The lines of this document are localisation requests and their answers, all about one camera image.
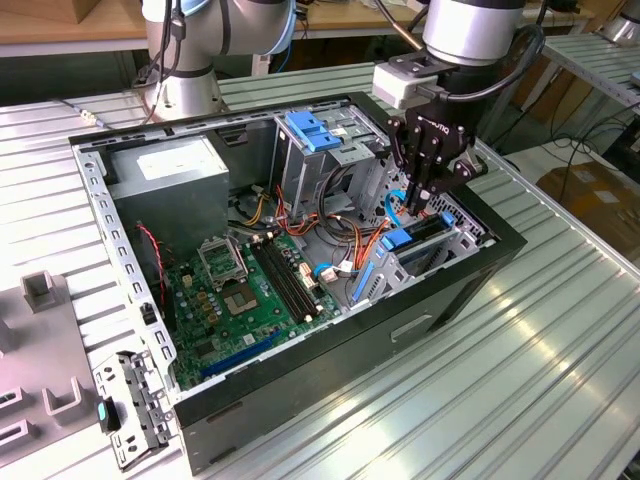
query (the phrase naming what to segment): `slotted metal work surface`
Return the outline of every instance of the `slotted metal work surface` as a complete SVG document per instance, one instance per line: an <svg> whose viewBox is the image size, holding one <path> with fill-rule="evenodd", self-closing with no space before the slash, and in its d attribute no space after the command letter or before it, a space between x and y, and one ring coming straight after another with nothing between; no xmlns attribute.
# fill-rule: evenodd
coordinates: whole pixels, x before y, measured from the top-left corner
<svg viewBox="0 0 640 480"><path fill-rule="evenodd" d="M640 46L618 47L595 33L548 37L544 55L630 107L640 102L631 74L640 72Z"/></svg>
<svg viewBox="0 0 640 480"><path fill-rule="evenodd" d="M233 109L363 90L370 64L222 83ZM130 93L76 99L116 127ZM69 108L0 109L0 288L46 268L69 283L92 365L137 340L67 147ZM201 478L615 478L640 448L640 274L482 147L472 188L528 241L464 312ZM179 441L134 478L188 476ZM114 478L98 426L0 477Z"/></svg>

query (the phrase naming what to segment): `ram slot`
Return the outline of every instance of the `ram slot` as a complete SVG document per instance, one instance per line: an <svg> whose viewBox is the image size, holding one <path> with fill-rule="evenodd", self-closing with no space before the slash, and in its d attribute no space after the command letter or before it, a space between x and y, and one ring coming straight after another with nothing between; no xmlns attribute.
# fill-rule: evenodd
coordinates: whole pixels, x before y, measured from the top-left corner
<svg viewBox="0 0 640 480"><path fill-rule="evenodd" d="M273 243L267 244L266 246L267 253L269 254L269 258L275 264L278 271L281 269L286 273L283 275L285 283L289 284L290 288L295 292L296 298L300 303L304 305L306 309L306 313L315 317L318 314L316 310L316 306L313 303L313 299L307 293L307 290L302 286L298 277L291 271L290 267L282 258L282 253L278 250Z"/></svg>
<svg viewBox="0 0 640 480"><path fill-rule="evenodd" d="M289 310L289 313L296 319L296 322L298 322L298 318L304 316L303 311L296 304L295 298L289 289L282 283L278 271L274 270L273 265L269 261L268 254L261 247L256 247L253 250L253 255L262 267L267 279L280 296L280 299L284 302L287 310Z"/></svg>
<svg viewBox="0 0 640 480"><path fill-rule="evenodd" d="M303 323L309 316L318 314L312 299L273 244L257 245L253 248L253 253L296 323Z"/></svg>

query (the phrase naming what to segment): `green motherboard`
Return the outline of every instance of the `green motherboard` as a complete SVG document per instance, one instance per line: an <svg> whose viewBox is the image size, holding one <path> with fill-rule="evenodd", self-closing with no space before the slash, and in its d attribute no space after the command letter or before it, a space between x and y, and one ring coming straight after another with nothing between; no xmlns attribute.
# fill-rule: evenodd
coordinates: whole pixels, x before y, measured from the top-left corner
<svg viewBox="0 0 640 480"><path fill-rule="evenodd" d="M322 287L309 290L304 286L305 279L298 271L304 260L291 238L280 235L273 245L316 308L320 307L312 319L300 321L292 315L249 244L233 251L212 248L167 270L176 317L171 332L177 349L173 368L183 390L206 380L211 372L235 366L233 362L238 357L243 356L244 361L340 315L336 302ZM234 253L240 254L246 276L239 281L226 281L222 286L219 282L214 284L212 272L215 279L233 271Z"/></svg>

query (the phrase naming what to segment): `cardboard box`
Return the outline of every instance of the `cardboard box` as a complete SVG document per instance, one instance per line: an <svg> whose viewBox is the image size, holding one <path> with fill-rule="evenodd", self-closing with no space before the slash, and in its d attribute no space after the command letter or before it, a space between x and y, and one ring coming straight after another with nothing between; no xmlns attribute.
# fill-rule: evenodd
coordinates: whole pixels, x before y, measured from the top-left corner
<svg viewBox="0 0 640 480"><path fill-rule="evenodd" d="M558 200L565 167L538 180ZM632 188L599 162L571 167L562 206L631 262L640 260L640 188Z"/></svg>
<svg viewBox="0 0 640 480"><path fill-rule="evenodd" d="M0 0L0 10L31 17L80 23L100 0Z"/></svg>

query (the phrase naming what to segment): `yellow wire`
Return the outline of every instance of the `yellow wire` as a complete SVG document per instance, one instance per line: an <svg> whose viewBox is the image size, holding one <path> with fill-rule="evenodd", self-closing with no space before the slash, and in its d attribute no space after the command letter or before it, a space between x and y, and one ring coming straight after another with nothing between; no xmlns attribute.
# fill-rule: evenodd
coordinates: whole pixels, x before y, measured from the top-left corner
<svg viewBox="0 0 640 480"><path fill-rule="evenodd" d="M262 203L264 202L264 196L260 195L260 200L258 200L258 208L256 209L256 214L251 218L251 220L246 221L244 224L248 227L255 225L260 220L260 215L262 215Z"/></svg>

